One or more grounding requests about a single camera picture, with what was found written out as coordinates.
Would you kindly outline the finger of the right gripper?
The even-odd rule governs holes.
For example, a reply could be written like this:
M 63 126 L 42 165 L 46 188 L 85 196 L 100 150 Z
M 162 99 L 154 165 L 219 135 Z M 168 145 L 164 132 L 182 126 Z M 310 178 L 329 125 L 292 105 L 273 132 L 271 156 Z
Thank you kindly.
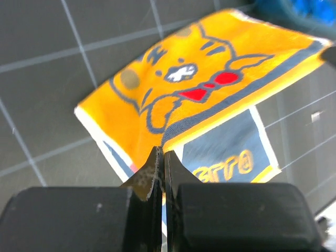
M 320 58 L 331 65 L 336 65 L 336 46 L 326 49 L 321 54 Z

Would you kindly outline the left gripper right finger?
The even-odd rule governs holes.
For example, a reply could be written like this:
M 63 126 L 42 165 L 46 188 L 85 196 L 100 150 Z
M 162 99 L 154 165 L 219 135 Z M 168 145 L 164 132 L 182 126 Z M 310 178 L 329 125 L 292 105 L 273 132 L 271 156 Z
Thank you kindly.
M 166 192 L 167 250 L 179 251 L 183 233 L 182 206 L 178 201 L 181 184 L 199 184 L 201 181 L 183 166 L 174 151 L 164 155 Z

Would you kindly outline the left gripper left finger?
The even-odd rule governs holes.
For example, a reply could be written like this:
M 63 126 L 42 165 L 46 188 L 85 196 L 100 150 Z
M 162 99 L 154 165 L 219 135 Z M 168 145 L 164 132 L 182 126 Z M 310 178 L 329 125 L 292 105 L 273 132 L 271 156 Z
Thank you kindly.
M 122 187 L 127 202 L 124 251 L 160 251 L 162 246 L 163 152 L 153 147 L 145 164 Z

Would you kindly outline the blue patterned towel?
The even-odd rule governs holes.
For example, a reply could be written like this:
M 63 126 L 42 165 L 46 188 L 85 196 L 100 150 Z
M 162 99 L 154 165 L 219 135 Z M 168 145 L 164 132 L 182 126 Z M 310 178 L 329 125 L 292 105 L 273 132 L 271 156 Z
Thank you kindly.
M 160 146 L 204 183 L 268 182 L 280 168 L 256 106 L 331 45 L 225 9 L 153 45 L 74 112 L 123 181 Z

